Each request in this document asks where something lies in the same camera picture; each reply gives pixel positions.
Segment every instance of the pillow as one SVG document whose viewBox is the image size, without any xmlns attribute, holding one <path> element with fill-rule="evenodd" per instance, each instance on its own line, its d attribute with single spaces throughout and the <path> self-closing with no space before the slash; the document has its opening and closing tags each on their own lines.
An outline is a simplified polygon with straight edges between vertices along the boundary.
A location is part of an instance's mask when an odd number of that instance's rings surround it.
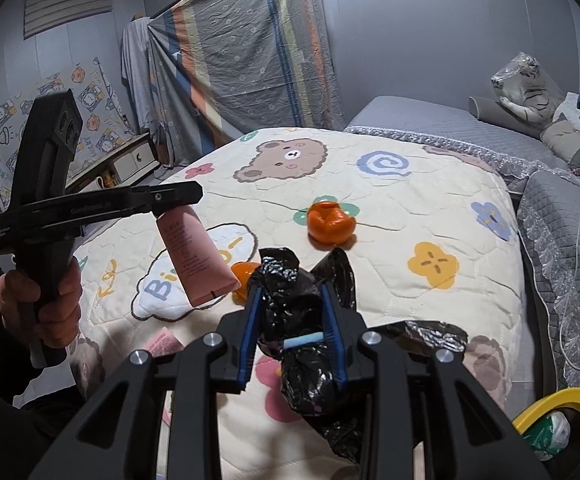
<svg viewBox="0 0 580 480">
<path fill-rule="evenodd" d="M 491 78 L 501 104 L 520 119 L 539 127 L 550 123 L 563 93 L 538 61 L 520 52 Z"/>
<path fill-rule="evenodd" d="M 500 126 L 527 135 L 533 139 L 539 140 L 541 129 L 526 123 L 504 108 L 501 104 L 488 99 L 487 97 L 469 97 L 468 110 L 478 120 Z"/>
<path fill-rule="evenodd" d="M 541 141 L 568 163 L 572 173 L 580 175 L 580 131 L 569 120 L 560 116 L 558 121 L 542 131 Z"/>
</svg>

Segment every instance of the cartoon printed cloth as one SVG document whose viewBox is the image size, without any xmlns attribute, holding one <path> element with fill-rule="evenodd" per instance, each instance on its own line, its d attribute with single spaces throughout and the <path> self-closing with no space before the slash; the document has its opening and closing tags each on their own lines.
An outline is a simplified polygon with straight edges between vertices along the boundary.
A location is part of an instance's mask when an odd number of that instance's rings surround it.
<svg viewBox="0 0 580 480">
<path fill-rule="evenodd" d="M 310 269 L 331 248 L 308 238 L 306 211 L 315 200 L 337 200 L 356 217 L 343 247 L 366 323 L 462 327 L 465 364 L 504 405 L 524 276 L 510 197 L 492 168 L 419 144 L 291 128 L 247 134 L 169 182 L 186 180 L 203 186 L 195 209 L 228 264 L 287 246 Z M 188 344 L 240 308 L 232 296 L 190 307 L 151 215 L 117 221 L 76 255 L 83 317 L 70 359 L 88 392 L 163 326 Z M 260 352 L 255 362 L 247 391 L 219 400 L 224 478 L 345 478 L 350 464 L 288 410 L 278 363 Z"/>
<path fill-rule="evenodd" d="M 134 131 L 126 120 L 99 59 L 66 67 L 0 104 L 0 207 L 10 204 L 12 179 L 32 103 L 39 95 L 72 89 L 83 119 L 68 184 L 82 171 L 126 143 Z"/>
</svg>

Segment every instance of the white cable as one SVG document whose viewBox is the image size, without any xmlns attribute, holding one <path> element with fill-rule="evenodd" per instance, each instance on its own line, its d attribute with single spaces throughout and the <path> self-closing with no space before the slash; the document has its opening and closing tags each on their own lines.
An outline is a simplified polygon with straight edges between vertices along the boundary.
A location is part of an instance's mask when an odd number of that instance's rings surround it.
<svg viewBox="0 0 580 480">
<path fill-rule="evenodd" d="M 561 353 L 563 354 L 563 357 L 566 359 L 566 362 L 570 365 L 571 368 L 574 368 L 578 372 L 580 372 L 580 367 L 570 360 L 570 358 L 566 354 L 565 348 L 563 347 L 563 327 L 566 321 L 566 312 L 568 309 L 568 305 L 570 303 L 570 298 L 576 291 L 577 271 L 579 270 L 579 235 L 580 235 L 580 220 L 579 227 L 577 228 L 577 241 L 575 243 L 575 254 L 574 254 L 575 263 L 574 263 L 574 275 L 572 278 L 572 289 L 570 290 L 570 292 L 566 297 L 566 304 L 563 307 L 563 319 L 559 323 L 559 348 L 561 349 Z"/>
</svg>

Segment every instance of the white drawer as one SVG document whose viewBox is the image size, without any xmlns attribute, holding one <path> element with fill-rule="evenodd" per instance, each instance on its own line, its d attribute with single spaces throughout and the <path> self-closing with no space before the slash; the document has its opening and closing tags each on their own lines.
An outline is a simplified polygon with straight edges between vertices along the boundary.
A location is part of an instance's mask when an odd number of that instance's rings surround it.
<svg viewBox="0 0 580 480">
<path fill-rule="evenodd" d="M 132 176 L 138 171 L 138 167 L 134 161 L 134 155 L 131 153 L 126 153 L 120 156 L 114 161 L 115 173 L 118 176 L 119 182 L 123 182 L 125 179 Z"/>
<path fill-rule="evenodd" d="M 154 161 L 154 155 L 152 154 L 152 149 L 148 142 L 144 142 L 132 150 L 132 157 L 134 158 L 134 163 L 138 170 L 145 168 L 148 164 Z"/>
</svg>

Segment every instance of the white tiger plush toy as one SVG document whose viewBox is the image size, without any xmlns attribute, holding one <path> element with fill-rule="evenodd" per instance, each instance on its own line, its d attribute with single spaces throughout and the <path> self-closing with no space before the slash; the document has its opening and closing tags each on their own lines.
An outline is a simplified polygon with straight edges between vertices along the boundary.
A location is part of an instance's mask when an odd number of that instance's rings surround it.
<svg viewBox="0 0 580 480">
<path fill-rule="evenodd" d="M 550 86 L 556 85 L 537 60 L 523 52 L 492 76 L 491 81 L 501 105 L 534 126 L 552 122 L 554 111 L 563 100 L 550 92 Z"/>
</svg>

